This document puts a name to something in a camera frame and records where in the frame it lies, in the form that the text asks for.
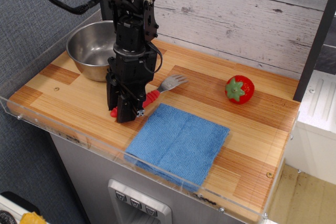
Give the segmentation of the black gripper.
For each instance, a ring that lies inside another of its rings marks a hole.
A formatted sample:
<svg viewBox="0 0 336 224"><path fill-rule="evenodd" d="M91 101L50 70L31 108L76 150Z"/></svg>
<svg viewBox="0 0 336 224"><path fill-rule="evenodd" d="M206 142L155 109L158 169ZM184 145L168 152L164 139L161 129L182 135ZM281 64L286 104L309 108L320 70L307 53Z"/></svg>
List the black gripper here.
<svg viewBox="0 0 336 224"><path fill-rule="evenodd" d="M108 59L106 75L107 104L110 111L117 106L117 122L126 123L144 115L145 86L154 78L158 53L152 48L113 50L116 57Z"/></svg>

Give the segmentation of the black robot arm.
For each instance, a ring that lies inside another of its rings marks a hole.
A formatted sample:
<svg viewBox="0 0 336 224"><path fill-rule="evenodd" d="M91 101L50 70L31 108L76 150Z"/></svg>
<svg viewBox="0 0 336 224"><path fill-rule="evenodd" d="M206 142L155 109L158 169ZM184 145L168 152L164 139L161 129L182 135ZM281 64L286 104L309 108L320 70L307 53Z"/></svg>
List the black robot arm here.
<svg viewBox="0 0 336 224"><path fill-rule="evenodd" d="M145 86L159 70L160 51L153 45L158 24L155 0L102 0L112 16L116 33L106 75L109 110L117 109L117 122L136 119L144 112Z"/></svg>

